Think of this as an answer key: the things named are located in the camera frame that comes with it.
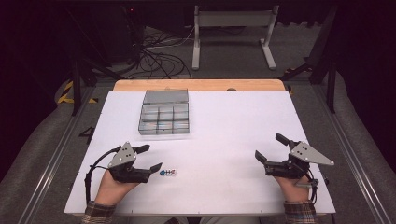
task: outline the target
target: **black curtain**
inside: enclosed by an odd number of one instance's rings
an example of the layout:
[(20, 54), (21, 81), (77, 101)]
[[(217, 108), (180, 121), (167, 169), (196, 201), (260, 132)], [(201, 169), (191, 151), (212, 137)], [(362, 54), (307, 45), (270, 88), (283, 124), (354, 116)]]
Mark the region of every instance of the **black curtain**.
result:
[(328, 51), (357, 114), (396, 173), (396, 4), (360, 1), (339, 9)]
[(45, 2), (6, 1), (0, 7), (1, 179), (35, 127), (56, 108), (55, 93), (69, 76), (55, 20)]
[(323, 4), (296, 4), (296, 5), (280, 5), (276, 22), (283, 25), (291, 23), (301, 24), (307, 23), (307, 26), (313, 26), (315, 23), (322, 24), (329, 13), (331, 5)]

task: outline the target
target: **black equipment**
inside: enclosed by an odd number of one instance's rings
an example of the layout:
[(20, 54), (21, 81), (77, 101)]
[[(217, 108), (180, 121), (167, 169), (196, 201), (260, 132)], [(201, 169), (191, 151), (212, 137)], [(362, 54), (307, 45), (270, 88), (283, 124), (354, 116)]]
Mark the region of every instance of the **black equipment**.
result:
[(265, 167), (265, 174), (285, 177), (288, 179), (308, 178), (308, 185), (296, 183), (298, 187), (312, 188), (311, 201), (316, 198), (318, 180), (315, 179), (309, 170), (309, 162), (324, 165), (334, 165), (334, 162), (316, 151), (313, 147), (304, 142), (294, 142), (280, 133), (276, 134), (276, 140), (285, 146), (289, 146), (290, 153), (286, 161), (268, 161), (259, 151), (256, 150), (255, 157)]
[[(85, 181), (85, 193), (87, 203), (91, 200), (91, 179), (92, 172), (96, 167), (107, 169), (113, 179), (122, 183), (147, 183), (151, 174), (158, 172), (161, 169), (162, 163), (151, 166), (149, 170), (135, 169), (134, 162), (136, 161), (136, 154), (148, 151), (149, 145), (141, 147), (131, 147), (129, 142), (126, 142), (122, 147), (116, 147), (109, 150), (101, 158), (99, 158), (87, 173)], [(108, 168), (96, 166), (108, 154), (116, 152), (113, 160), (108, 164)]]

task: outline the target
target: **cord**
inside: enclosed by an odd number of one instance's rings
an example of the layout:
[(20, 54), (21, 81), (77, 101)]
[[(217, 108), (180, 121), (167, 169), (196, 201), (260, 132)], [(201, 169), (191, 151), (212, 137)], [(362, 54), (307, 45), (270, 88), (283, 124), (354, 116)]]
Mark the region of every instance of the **cord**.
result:
[[(172, 78), (174, 76), (180, 75), (183, 71), (187, 70), (189, 77), (191, 77), (191, 72), (189, 68), (184, 64), (183, 60), (178, 58), (175, 55), (166, 54), (166, 53), (155, 53), (148, 49), (141, 49), (141, 58), (140, 63), (137, 68), (140, 68), (142, 71), (138, 71), (132, 73), (127, 78), (135, 79), (135, 78)], [(162, 70), (164, 75), (154, 76), (153, 73), (156, 71)]]
[(173, 35), (169, 35), (164, 32), (156, 32), (152, 34), (148, 34), (147, 30), (145, 32), (146, 36), (143, 41), (143, 49), (155, 46), (157, 44), (161, 44), (163, 41), (169, 40), (170, 38), (174, 37)]
[(318, 191), (318, 181), (315, 179), (314, 174), (312, 174), (311, 170), (308, 170), (309, 174), (305, 174), (308, 178), (309, 183), (312, 186), (312, 194), (311, 194), (311, 202), (315, 204), (317, 202), (317, 191)]
[(92, 166), (92, 165), (90, 165), (90, 167), (93, 167), (93, 168), (102, 168), (102, 169), (105, 169), (105, 170), (108, 170), (106, 167), (104, 167), (104, 166)]
[(331, 213), (331, 216), (332, 216), (332, 224), (335, 224), (335, 214)]
[(96, 166), (104, 157), (106, 157), (108, 154), (113, 153), (113, 152), (118, 152), (120, 151), (121, 147), (116, 147), (111, 150), (109, 150), (107, 153), (105, 153), (103, 156), (101, 156), (93, 165), (91, 165), (90, 171), (85, 175), (85, 201), (87, 204), (91, 200), (91, 181), (92, 181), (92, 172), (96, 167), (101, 167), (101, 166)]
[(170, 42), (170, 41), (177, 40), (177, 41), (180, 42), (180, 43), (177, 43), (177, 42), (176, 42), (176, 43), (174, 43), (174, 44), (172, 44), (172, 45), (164, 45), (164, 46), (152, 46), (152, 47), (147, 46), (147, 47), (145, 47), (145, 49), (170, 48), (170, 47), (177, 47), (177, 46), (183, 45), (187, 40), (193, 40), (193, 39), (190, 38), (190, 36), (191, 36), (191, 34), (192, 34), (193, 31), (194, 31), (194, 28), (191, 29), (189, 35), (187, 35), (186, 38), (165, 39), (165, 40), (163, 40), (163, 41), (161, 41), (161, 42), (158, 42), (158, 44), (162, 44), (162, 43), (165, 43), (165, 42)]

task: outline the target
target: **small logo sticker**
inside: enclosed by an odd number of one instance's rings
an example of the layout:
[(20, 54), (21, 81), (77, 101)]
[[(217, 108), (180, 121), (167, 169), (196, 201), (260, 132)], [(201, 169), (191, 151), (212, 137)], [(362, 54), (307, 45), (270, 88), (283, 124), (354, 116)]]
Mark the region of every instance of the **small logo sticker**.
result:
[(163, 175), (163, 176), (176, 175), (176, 170), (175, 169), (161, 170), (160, 175)]

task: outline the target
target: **white metal stand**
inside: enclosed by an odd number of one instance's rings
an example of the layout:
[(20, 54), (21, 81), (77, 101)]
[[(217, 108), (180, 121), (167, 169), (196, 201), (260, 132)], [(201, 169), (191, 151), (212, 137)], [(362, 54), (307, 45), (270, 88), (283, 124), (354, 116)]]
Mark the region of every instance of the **white metal stand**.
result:
[(265, 38), (260, 39), (262, 50), (268, 67), (276, 69), (274, 58), (269, 48), (272, 32), (276, 22), (279, 6), (274, 6), (272, 10), (265, 11), (200, 11), (195, 6), (194, 12), (194, 50), (192, 54), (192, 69), (199, 69), (199, 57), (201, 42), (199, 39), (199, 28), (208, 26), (268, 26)]

